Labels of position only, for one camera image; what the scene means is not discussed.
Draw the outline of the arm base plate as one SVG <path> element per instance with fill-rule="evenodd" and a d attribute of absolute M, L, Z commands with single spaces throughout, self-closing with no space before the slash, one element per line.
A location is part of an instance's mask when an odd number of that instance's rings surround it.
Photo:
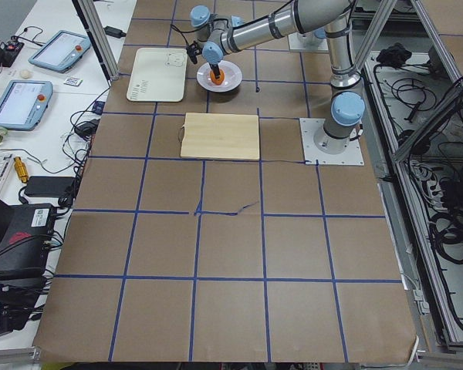
<path fill-rule="evenodd" d="M 306 34 L 293 33 L 288 36 L 289 49 L 294 52 L 328 53 L 326 33 L 317 29 Z"/>
<path fill-rule="evenodd" d="M 320 166 L 364 165 L 360 141 L 355 140 L 356 130 L 349 137 L 334 139 L 324 130 L 325 119 L 300 118 L 300 133 L 304 162 Z"/>

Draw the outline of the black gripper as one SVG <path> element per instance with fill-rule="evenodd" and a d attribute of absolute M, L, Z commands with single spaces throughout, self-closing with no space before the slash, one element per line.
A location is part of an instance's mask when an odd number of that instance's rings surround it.
<path fill-rule="evenodd" d="M 199 29 L 196 31 L 196 42 L 200 49 L 204 48 L 205 43 L 209 40 L 211 31 L 209 29 Z"/>
<path fill-rule="evenodd" d="M 211 68 L 211 75 L 213 76 L 214 79 L 220 79 L 221 78 L 221 70 L 219 69 L 219 65 L 217 63 L 209 64 Z"/>

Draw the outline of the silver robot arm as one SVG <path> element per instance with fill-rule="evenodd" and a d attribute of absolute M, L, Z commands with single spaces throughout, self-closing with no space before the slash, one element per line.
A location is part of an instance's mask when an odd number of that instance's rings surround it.
<path fill-rule="evenodd" d="M 232 53 L 241 52 L 274 39 L 296 35 L 307 40 L 309 48 L 325 45 L 330 56 L 333 92 L 330 118 L 323 131 L 329 138 L 345 139 L 360 121 L 347 115 L 347 108 L 358 108 L 363 114 L 365 103 L 360 92 L 360 68 L 356 65 L 352 47 L 350 14 L 354 1 L 290 1 L 260 18 L 243 22 L 231 15 L 212 13 L 204 5 L 196 5 L 190 20 L 197 39 L 191 47 L 197 49 L 218 77 L 218 64 Z"/>
<path fill-rule="evenodd" d="M 228 31 L 234 27 L 243 25 L 242 18 L 235 15 L 219 15 L 211 13 L 205 5 L 196 5 L 190 11 L 191 26 L 194 32 L 194 44 L 200 49 L 206 42 L 221 44 L 222 39 L 227 38 Z"/>

